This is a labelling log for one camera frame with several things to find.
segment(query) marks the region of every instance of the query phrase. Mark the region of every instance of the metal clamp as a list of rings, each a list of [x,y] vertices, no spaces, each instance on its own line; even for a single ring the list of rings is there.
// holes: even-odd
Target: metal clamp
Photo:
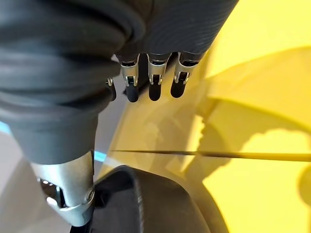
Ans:
[[[112,86],[113,78],[107,78],[107,83],[108,83],[108,86]]]
[[[197,61],[190,61],[189,64],[193,64],[192,66],[185,66],[180,63],[180,54],[178,55],[178,62],[175,67],[175,73],[174,73],[174,81],[175,83],[179,82],[179,79],[181,76],[183,76],[183,84],[186,84],[189,80],[189,77],[191,76],[194,68],[198,65]]]
[[[130,86],[130,82],[134,86],[138,84],[138,60],[132,66],[127,66],[124,63],[121,63],[122,74],[125,80],[125,85]]]
[[[63,164],[31,163],[46,201],[73,226],[83,226],[93,214],[93,155],[89,151]]]
[[[154,75],[159,75],[158,85],[162,84],[162,77],[165,73],[167,60],[164,62],[153,61],[148,57],[148,76],[150,84],[154,84]]]

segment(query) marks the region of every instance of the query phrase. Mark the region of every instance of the black rubber object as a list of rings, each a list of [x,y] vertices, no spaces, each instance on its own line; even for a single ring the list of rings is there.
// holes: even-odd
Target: black rubber object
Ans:
[[[167,178],[120,166],[95,184],[93,219],[70,233],[207,233],[186,190]]]
[[[142,15],[122,0],[0,1],[0,15],[0,120],[24,155],[60,164],[93,150],[120,73],[110,57],[144,35]]]
[[[175,83],[175,80],[173,80],[172,86],[171,86],[171,95],[174,98],[179,98],[183,95],[185,91],[186,85],[183,83],[183,81],[179,81],[178,83]]]
[[[130,85],[126,87],[126,95],[130,102],[136,102],[138,100],[138,87],[130,83]]]
[[[160,98],[161,86],[162,85],[158,85],[157,83],[155,83],[153,85],[149,84],[149,98],[152,101],[157,101]]]
[[[112,85],[109,87],[111,93],[112,93],[112,96],[111,96],[111,101],[114,101],[117,97],[117,92],[116,92],[116,87],[115,87],[115,83],[112,83]]]

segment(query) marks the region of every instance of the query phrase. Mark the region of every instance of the robotic hand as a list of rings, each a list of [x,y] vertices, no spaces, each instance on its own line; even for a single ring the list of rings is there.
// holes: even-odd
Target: robotic hand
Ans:
[[[47,203],[73,226],[93,214],[98,114],[120,72],[138,100],[138,58],[148,54],[149,96],[160,97],[172,52],[171,94],[194,67],[237,0],[0,1],[0,120],[9,124]],[[120,64],[110,60],[115,54]]]

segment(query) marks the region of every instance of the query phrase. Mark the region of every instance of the yellow surface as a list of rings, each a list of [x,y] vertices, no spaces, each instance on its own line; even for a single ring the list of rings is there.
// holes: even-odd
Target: yellow surface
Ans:
[[[111,151],[102,175],[128,164],[177,181],[212,233],[310,233],[310,12],[310,0],[241,0],[183,97],[169,70],[159,101],[127,106],[110,148],[209,157]]]

